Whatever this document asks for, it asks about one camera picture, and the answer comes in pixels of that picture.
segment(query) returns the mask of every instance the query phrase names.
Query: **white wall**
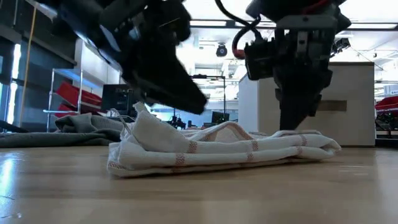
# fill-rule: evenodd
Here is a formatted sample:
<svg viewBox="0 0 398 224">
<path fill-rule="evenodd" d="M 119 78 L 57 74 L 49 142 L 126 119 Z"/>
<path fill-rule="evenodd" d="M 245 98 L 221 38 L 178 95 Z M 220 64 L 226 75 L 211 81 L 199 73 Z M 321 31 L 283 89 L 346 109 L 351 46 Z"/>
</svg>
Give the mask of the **white wall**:
<svg viewBox="0 0 398 224">
<path fill-rule="evenodd" d="M 87 48 L 81 39 L 76 41 L 75 60 L 77 62 L 76 68 L 83 69 L 99 78 L 105 84 L 119 84 L 120 72 L 108 65 L 98 54 Z M 102 88 L 92 90 L 84 86 L 83 89 L 102 96 Z"/>
<path fill-rule="evenodd" d="M 238 123 L 246 131 L 259 131 L 258 101 L 259 82 L 250 81 L 246 76 L 239 82 L 239 118 Z"/>
<path fill-rule="evenodd" d="M 346 111 L 317 111 L 314 118 L 307 118 L 298 129 L 316 129 L 345 146 L 373 146 L 374 127 L 374 66 L 335 65 L 331 85 L 323 90 L 323 100 L 347 101 Z M 273 79 L 259 81 L 258 105 L 259 131 L 273 134 L 279 129 L 279 102 L 275 99 L 276 84 Z M 252 116 L 252 109 L 239 108 L 241 116 Z"/>
</svg>

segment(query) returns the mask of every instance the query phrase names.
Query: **black cable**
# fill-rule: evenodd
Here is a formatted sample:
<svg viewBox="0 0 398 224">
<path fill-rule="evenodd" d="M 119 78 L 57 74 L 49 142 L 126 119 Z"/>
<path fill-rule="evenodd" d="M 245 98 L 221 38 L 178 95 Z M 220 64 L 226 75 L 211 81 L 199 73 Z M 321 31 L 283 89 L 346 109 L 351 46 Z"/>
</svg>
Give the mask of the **black cable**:
<svg viewBox="0 0 398 224">
<path fill-rule="evenodd" d="M 257 36 L 257 35 L 261 36 L 260 32 L 255 28 L 255 26 L 251 26 L 250 23 L 248 23 L 248 22 L 246 22 L 245 20 L 239 18 L 238 16 L 235 16 L 235 15 L 233 15 L 232 13 L 228 12 L 228 11 L 225 9 L 223 3 L 221 3 L 221 0 L 215 0 L 215 1 L 216 1 L 216 5 L 218 6 L 218 9 L 220 9 L 220 11 L 221 11 L 224 15 L 226 15 L 228 18 L 230 18 L 230 19 L 232 19 L 232 20 L 234 20 L 234 21 L 236 21 L 236 22 L 239 22 L 239 23 L 245 25 L 245 27 L 250 27 L 250 30 L 252 30 L 256 36 Z"/>
<path fill-rule="evenodd" d="M 258 23 L 260 23 L 261 18 L 257 17 L 255 21 L 253 21 L 251 24 L 249 24 L 246 27 L 243 27 L 234 37 L 232 41 L 232 51 L 235 53 L 238 50 L 238 42 L 242 38 L 242 36 L 247 33 L 249 30 L 251 30 L 253 27 L 256 27 Z M 262 39 L 261 34 L 258 33 L 258 35 L 255 33 L 256 39 Z M 239 54 L 234 54 L 235 57 L 238 59 L 244 59 L 244 55 L 239 55 Z"/>
</svg>

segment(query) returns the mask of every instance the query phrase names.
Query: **wooden floor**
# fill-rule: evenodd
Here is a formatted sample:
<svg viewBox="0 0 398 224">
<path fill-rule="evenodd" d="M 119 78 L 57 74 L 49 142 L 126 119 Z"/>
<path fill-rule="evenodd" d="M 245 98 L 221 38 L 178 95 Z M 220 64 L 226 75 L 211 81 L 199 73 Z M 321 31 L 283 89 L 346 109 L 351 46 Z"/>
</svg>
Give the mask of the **wooden floor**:
<svg viewBox="0 0 398 224">
<path fill-rule="evenodd" d="M 398 150 L 115 179 L 107 147 L 0 149 L 0 223 L 398 223 Z"/>
</svg>

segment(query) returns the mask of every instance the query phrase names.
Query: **shelf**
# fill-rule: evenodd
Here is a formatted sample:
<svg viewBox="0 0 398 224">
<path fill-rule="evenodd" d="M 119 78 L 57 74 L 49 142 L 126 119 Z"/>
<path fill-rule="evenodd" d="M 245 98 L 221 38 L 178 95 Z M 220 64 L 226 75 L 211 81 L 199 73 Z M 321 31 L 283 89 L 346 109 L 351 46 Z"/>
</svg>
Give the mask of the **shelf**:
<svg viewBox="0 0 398 224">
<path fill-rule="evenodd" d="M 54 69 L 54 72 L 57 75 L 61 75 L 65 78 L 71 79 L 76 82 L 80 82 L 80 71 L 78 69 L 66 69 L 66 68 L 58 68 Z M 105 82 L 95 77 L 94 75 L 83 71 L 83 85 L 88 86 L 93 89 L 102 88 L 105 85 Z"/>
</svg>

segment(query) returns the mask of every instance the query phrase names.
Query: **red object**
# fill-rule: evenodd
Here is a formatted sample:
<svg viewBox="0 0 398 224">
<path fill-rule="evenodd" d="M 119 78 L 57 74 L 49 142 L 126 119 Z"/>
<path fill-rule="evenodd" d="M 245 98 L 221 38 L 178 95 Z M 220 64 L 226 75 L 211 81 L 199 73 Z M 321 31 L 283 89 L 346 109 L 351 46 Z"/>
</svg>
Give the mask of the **red object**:
<svg viewBox="0 0 398 224">
<path fill-rule="evenodd" d="M 390 111 L 391 113 L 398 114 L 398 96 L 384 98 L 374 107 L 377 113 L 385 113 L 386 111 Z"/>
<path fill-rule="evenodd" d="M 77 107 L 77 102 L 79 99 L 79 88 L 67 82 L 63 82 L 60 88 L 56 90 L 56 93 L 60 95 L 64 100 L 66 100 L 68 103 Z M 101 106 L 102 98 L 83 90 L 81 92 L 81 101 L 89 103 L 91 105 Z"/>
<path fill-rule="evenodd" d="M 67 83 L 63 82 L 60 87 L 55 91 L 56 94 L 61 96 L 67 103 L 62 103 L 59 107 L 59 111 L 77 111 L 77 104 L 79 98 L 79 88 Z M 101 111 L 101 103 L 102 98 L 89 93 L 85 90 L 81 92 L 81 106 L 80 113 L 93 113 L 98 114 L 97 112 Z M 55 113 L 55 116 L 61 118 L 66 115 L 77 115 L 76 113 Z"/>
</svg>

